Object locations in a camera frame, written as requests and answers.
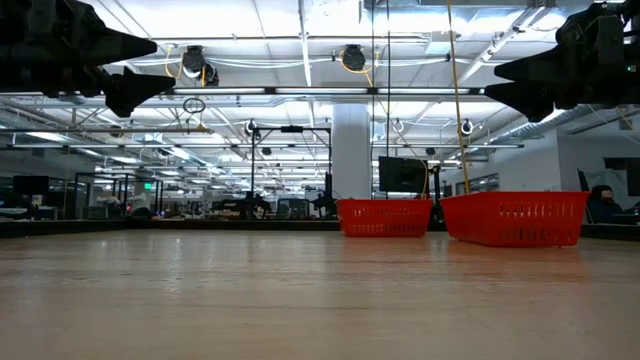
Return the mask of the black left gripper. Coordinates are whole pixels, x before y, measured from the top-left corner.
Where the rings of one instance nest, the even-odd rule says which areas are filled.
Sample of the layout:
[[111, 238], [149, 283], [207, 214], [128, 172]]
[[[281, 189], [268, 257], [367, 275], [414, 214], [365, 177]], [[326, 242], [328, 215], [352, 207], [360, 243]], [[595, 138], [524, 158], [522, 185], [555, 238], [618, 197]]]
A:
[[[99, 66], [154, 54], [151, 40], [106, 28], [94, 8], [78, 0], [0, 0], [0, 93], [100, 92]], [[175, 86], [173, 77], [107, 74], [105, 105], [127, 118], [137, 106]]]

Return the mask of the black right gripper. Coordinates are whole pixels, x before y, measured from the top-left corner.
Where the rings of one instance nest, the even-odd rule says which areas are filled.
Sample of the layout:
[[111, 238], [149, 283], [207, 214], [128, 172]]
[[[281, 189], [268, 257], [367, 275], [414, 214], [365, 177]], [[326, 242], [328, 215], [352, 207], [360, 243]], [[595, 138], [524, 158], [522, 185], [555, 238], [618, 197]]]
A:
[[498, 65], [497, 77], [511, 83], [489, 85], [484, 94], [541, 122], [554, 110], [540, 86], [519, 82], [559, 82], [559, 103], [640, 105], [640, 0], [594, 2], [570, 15], [556, 32], [558, 46]]

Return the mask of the red slotted plastic basket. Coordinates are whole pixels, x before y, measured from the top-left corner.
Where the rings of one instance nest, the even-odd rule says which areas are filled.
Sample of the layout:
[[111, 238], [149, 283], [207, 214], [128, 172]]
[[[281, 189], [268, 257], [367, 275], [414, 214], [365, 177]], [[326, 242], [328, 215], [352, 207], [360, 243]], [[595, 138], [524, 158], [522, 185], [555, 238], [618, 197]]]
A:
[[587, 192], [478, 192], [441, 201], [449, 235], [492, 247], [578, 243]]
[[430, 199], [343, 199], [337, 216], [347, 237], [423, 237], [432, 206]]

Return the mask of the person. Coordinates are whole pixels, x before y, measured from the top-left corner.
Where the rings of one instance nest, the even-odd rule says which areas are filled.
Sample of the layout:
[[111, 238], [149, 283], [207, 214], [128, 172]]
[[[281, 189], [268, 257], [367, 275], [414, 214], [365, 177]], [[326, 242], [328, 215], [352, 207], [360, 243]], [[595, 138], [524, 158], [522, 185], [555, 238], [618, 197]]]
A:
[[587, 212], [594, 224], [631, 224], [633, 219], [624, 213], [615, 202], [613, 189], [608, 185], [597, 185], [587, 200]]

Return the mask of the black stand pole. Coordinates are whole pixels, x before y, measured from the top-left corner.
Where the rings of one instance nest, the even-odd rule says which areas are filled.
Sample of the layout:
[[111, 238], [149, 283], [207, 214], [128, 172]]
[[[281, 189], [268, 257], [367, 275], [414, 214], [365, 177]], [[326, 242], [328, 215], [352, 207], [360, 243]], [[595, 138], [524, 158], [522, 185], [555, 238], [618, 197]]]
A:
[[430, 228], [438, 228], [444, 222], [444, 215], [441, 207], [441, 186], [440, 186], [440, 170], [439, 165], [434, 165], [430, 170], [433, 177], [434, 198], [433, 206], [430, 214]]

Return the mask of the small black monitor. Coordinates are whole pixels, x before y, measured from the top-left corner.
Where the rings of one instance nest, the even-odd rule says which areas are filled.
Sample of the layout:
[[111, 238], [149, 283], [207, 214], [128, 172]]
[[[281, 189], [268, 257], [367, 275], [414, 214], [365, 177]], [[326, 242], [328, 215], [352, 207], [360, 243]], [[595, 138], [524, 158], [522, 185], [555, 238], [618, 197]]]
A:
[[46, 195], [49, 182], [48, 176], [14, 176], [12, 191], [18, 195]]

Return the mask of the long LED light bar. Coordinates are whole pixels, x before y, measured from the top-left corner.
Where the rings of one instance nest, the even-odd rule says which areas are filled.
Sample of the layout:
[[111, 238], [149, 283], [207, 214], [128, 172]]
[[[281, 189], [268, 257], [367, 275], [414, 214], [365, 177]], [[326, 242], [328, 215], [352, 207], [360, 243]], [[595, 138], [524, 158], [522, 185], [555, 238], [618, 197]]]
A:
[[165, 91], [166, 95], [483, 95], [483, 88], [438, 87], [185, 87]]

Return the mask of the white building column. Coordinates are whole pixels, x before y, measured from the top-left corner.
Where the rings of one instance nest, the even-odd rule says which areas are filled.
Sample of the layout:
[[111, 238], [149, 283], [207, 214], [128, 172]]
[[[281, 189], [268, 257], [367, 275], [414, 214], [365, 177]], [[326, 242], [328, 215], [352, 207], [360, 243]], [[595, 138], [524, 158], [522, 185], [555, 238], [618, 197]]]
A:
[[366, 103], [333, 106], [332, 188], [339, 198], [371, 197], [370, 116]]

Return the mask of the silver ventilation duct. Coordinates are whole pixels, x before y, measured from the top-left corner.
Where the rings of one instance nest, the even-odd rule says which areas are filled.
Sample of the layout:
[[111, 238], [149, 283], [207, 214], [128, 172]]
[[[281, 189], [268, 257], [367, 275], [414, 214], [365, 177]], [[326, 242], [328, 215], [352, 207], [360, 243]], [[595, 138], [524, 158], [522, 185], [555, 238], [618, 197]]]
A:
[[526, 124], [520, 125], [513, 130], [492, 138], [489, 143], [491, 145], [503, 144], [510, 140], [523, 140], [534, 135], [543, 134], [549, 130], [553, 130], [559, 127], [560, 125], [584, 117], [591, 113], [593, 110], [595, 110], [595, 107], [592, 107], [590, 105], [579, 105], [570, 110], [554, 110], [542, 121], [537, 123], [527, 122]]

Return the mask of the black metal station frame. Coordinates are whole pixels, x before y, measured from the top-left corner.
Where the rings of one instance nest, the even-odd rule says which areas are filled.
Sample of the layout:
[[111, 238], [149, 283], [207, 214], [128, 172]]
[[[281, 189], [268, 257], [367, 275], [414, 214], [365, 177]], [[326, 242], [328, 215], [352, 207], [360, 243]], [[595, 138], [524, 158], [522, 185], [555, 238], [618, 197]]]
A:
[[331, 130], [299, 125], [256, 129], [261, 138], [250, 138], [249, 217], [333, 219]]

